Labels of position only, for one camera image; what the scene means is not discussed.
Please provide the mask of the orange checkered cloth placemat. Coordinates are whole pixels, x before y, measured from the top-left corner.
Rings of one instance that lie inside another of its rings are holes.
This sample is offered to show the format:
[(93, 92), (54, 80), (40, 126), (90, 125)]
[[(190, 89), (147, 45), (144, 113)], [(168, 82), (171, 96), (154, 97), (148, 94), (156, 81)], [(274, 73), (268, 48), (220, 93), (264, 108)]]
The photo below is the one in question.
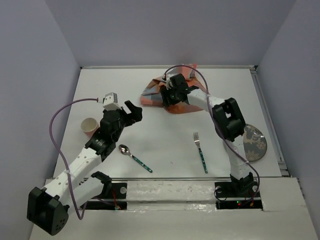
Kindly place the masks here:
[[(182, 74), (189, 87), (197, 86), (205, 93), (207, 91), (205, 86), (196, 77), (196, 68), (196, 64), (173, 66), (166, 72), (166, 74)], [(160, 93), (161, 86), (165, 86), (161, 76), (152, 79), (152, 81), (146, 86), (140, 95), (141, 105), (147, 107), (161, 107), (171, 114), (194, 113), (202, 110), (200, 107), (186, 104), (184, 102), (180, 102), (176, 105), (170, 106), (169, 108), (165, 108)]]

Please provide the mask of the pink paper cup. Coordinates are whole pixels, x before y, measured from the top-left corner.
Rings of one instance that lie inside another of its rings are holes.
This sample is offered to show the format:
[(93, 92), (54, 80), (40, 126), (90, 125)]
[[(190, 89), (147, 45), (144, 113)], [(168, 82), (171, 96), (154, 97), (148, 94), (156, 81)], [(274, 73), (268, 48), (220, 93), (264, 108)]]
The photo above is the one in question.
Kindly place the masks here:
[(95, 118), (88, 117), (81, 122), (80, 128), (87, 137), (91, 138), (99, 128), (99, 123)]

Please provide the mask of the spoon with teal handle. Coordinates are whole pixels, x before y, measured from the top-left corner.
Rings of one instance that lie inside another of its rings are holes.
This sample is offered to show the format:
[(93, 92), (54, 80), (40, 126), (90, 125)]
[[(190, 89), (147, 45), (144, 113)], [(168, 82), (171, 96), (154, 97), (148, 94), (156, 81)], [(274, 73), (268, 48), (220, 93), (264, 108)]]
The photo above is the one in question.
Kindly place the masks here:
[(153, 173), (153, 170), (150, 167), (148, 167), (145, 163), (143, 163), (140, 159), (138, 159), (136, 156), (134, 156), (126, 145), (120, 144), (118, 146), (118, 149), (123, 155), (131, 157), (134, 161), (136, 161), (140, 166), (142, 166), (149, 173)]

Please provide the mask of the fork with teal handle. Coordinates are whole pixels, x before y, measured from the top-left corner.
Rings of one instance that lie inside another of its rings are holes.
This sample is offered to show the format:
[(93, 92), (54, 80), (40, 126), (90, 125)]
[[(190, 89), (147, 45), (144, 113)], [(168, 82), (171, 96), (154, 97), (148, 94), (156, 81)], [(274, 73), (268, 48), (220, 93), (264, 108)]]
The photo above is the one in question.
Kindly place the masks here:
[(200, 156), (200, 159), (201, 159), (201, 163), (202, 163), (202, 166), (203, 166), (203, 170), (204, 170), (204, 172), (206, 174), (208, 174), (208, 169), (207, 169), (205, 158), (204, 158), (204, 155), (203, 155), (203, 152), (202, 152), (202, 149), (201, 149), (198, 132), (194, 132), (193, 133), (193, 140), (194, 140), (195, 145), (197, 146), (197, 149), (198, 149), (198, 152), (199, 152), (199, 156)]

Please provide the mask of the dark plate with deer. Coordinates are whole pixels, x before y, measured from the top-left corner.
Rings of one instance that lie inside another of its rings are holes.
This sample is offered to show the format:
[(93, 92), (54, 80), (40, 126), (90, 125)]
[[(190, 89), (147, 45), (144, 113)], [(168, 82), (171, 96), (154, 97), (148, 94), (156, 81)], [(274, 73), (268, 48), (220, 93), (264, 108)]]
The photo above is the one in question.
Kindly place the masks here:
[(243, 134), (243, 148), (245, 157), (249, 162), (261, 160), (268, 149), (265, 135), (255, 126), (246, 124)]

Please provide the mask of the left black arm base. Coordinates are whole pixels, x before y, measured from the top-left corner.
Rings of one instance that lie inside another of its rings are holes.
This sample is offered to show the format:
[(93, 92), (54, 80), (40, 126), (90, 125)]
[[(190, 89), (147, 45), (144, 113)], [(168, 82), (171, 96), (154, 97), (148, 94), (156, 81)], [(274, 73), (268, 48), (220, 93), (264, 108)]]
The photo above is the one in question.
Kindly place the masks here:
[(127, 209), (127, 183), (113, 182), (111, 187), (87, 202), (86, 210), (121, 211)]

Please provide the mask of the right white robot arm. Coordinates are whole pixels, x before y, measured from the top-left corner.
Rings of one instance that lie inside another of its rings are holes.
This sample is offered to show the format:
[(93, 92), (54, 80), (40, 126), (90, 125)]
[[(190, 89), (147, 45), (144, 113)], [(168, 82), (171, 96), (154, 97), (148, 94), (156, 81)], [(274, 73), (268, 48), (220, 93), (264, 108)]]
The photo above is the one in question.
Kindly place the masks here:
[(209, 113), (217, 135), (226, 146), (230, 163), (230, 181), (224, 182), (220, 192), (232, 197), (243, 197), (239, 208), (251, 204), (259, 193), (260, 176), (250, 162), (239, 154), (234, 145), (236, 138), (245, 133), (246, 122), (234, 98), (222, 99), (201, 90), (197, 86), (189, 86), (185, 77), (179, 73), (171, 77), (162, 76), (164, 86), (160, 94), (166, 108), (178, 103), (196, 106)]

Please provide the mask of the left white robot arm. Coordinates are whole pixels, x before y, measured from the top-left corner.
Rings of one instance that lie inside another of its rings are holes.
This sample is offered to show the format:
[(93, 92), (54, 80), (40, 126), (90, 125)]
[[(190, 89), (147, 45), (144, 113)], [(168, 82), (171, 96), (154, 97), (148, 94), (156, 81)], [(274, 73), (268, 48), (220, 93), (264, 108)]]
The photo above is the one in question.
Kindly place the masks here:
[(66, 225), (69, 215), (95, 197), (110, 194), (112, 179), (96, 171), (88, 179), (86, 175), (100, 165), (116, 148), (124, 128), (143, 118), (142, 108), (129, 100), (125, 105), (130, 113), (115, 102), (103, 103), (103, 117), (99, 128), (84, 145), (71, 164), (42, 188), (34, 187), (28, 194), (27, 219), (51, 236), (57, 235)]

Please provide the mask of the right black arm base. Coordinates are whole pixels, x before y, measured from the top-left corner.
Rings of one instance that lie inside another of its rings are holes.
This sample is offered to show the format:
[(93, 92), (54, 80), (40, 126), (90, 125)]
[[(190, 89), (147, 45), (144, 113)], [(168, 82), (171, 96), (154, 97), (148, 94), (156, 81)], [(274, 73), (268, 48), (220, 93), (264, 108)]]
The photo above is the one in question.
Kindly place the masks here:
[(263, 209), (260, 192), (256, 193), (256, 182), (239, 192), (236, 192), (231, 186), (231, 181), (214, 183), (213, 195), (218, 210)]

